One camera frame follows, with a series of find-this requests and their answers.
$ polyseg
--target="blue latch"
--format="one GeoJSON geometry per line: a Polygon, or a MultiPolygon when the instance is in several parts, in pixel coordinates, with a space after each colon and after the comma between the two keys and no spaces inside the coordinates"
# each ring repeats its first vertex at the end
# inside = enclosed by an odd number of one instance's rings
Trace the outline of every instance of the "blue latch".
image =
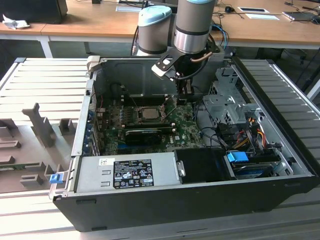
{"type": "Polygon", "coordinates": [[[228,160],[230,163],[232,162],[248,162],[249,159],[247,157],[247,154],[244,151],[232,151],[228,155],[228,160]]]}
{"type": "Polygon", "coordinates": [[[51,184],[63,184],[64,183],[63,179],[64,179],[63,173],[56,173],[50,176],[49,182],[51,184]]]}

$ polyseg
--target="white paper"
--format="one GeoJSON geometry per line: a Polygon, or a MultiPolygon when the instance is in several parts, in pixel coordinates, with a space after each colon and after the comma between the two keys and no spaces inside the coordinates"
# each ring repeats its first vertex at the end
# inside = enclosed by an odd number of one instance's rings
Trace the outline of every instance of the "white paper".
{"type": "Polygon", "coordinates": [[[115,8],[116,12],[127,12],[127,13],[139,13],[141,11],[141,7],[134,6],[117,6],[115,8]]]}
{"type": "Polygon", "coordinates": [[[253,14],[253,13],[246,13],[245,15],[250,19],[280,20],[274,15],[253,14]]]}
{"type": "Polygon", "coordinates": [[[13,19],[10,19],[10,18],[7,18],[5,15],[2,15],[3,16],[3,21],[2,23],[4,25],[6,25],[8,28],[10,29],[22,29],[22,28],[28,28],[30,27],[30,25],[28,25],[28,23],[25,21],[25,20],[13,20],[13,19]]]}

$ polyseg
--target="printed label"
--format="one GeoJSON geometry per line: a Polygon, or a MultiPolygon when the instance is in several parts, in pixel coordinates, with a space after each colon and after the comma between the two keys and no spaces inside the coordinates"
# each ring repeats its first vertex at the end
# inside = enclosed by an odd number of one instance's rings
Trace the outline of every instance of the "printed label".
{"type": "Polygon", "coordinates": [[[115,189],[154,186],[151,159],[113,161],[112,163],[115,189]]]}

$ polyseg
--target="black computer case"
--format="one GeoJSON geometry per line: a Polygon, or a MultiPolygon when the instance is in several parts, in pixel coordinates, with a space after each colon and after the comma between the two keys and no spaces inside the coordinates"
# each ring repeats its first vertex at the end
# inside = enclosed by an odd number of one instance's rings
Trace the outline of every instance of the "black computer case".
{"type": "Polygon", "coordinates": [[[0,20],[5,15],[27,23],[60,24],[67,11],[66,0],[0,0],[0,20]]]}

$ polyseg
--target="wooden desk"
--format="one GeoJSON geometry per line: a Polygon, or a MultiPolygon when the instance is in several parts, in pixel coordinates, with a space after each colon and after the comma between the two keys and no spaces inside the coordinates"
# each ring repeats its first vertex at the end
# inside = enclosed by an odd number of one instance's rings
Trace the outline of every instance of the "wooden desk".
{"type": "Polygon", "coordinates": [[[41,31],[48,36],[132,38],[137,12],[117,12],[117,3],[67,0],[68,13],[62,24],[47,24],[41,31]]]}
{"type": "Polygon", "coordinates": [[[18,28],[17,30],[13,30],[8,28],[4,24],[0,24],[0,35],[8,34],[8,35],[41,35],[41,30],[45,27],[45,23],[31,23],[30,27],[27,28],[18,28]]]}
{"type": "MultiPolygon", "coordinates": [[[[284,0],[224,0],[225,4],[231,4],[237,13],[243,13],[238,7],[262,8],[270,13],[282,14],[282,12],[295,12],[292,6],[284,4],[284,0]]],[[[302,9],[303,6],[315,8],[319,4],[294,1],[295,6],[302,9]]],[[[219,4],[214,12],[225,12],[225,5],[219,4]]],[[[221,23],[223,29],[228,32],[230,46],[271,47],[271,48],[301,48],[318,49],[320,47],[320,25],[312,22],[290,22],[284,15],[276,15],[279,20],[250,19],[245,14],[224,14],[221,23]]],[[[219,18],[213,17],[219,24],[219,18]]],[[[212,33],[214,38],[221,33],[212,33]]]]}
{"type": "MultiPolygon", "coordinates": [[[[296,9],[284,4],[284,0],[222,0],[238,7],[264,8],[269,14],[281,14],[296,9]]],[[[50,41],[130,43],[138,23],[138,13],[117,12],[116,3],[66,0],[68,14],[62,24],[31,24],[31,28],[11,30],[0,25],[0,39],[38,40],[47,58],[52,58],[50,41]]],[[[225,13],[225,5],[219,2],[215,12],[225,13]]],[[[295,0],[294,4],[302,11],[302,6],[316,7],[316,3],[295,0]]],[[[283,16],[279,20],[249,19],[242,14],[224,14],[221,19],[223,29],[229,34],[229,46],[264,47],[291,49],[318,49],[320,47],[320,25],[311,22],[290,22],[283,16]]],[[[215,23],[219,18],[214,16],[215,23]]],[[[212,32],[217,42],[221,41],[219,31],[212,32]]]]}

